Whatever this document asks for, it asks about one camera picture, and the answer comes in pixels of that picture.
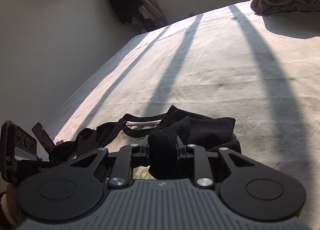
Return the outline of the person's left hand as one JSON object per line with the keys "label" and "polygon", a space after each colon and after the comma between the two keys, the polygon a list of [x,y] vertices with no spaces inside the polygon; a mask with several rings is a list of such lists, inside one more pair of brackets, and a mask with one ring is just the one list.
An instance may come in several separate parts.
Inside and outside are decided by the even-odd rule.
{"label": "person's left hand", "polygon": [[23,216],[17,202],[17,188],[12,184],[7,184],[5,192],[1,193],[1,215],[12,226],[22,222]]}

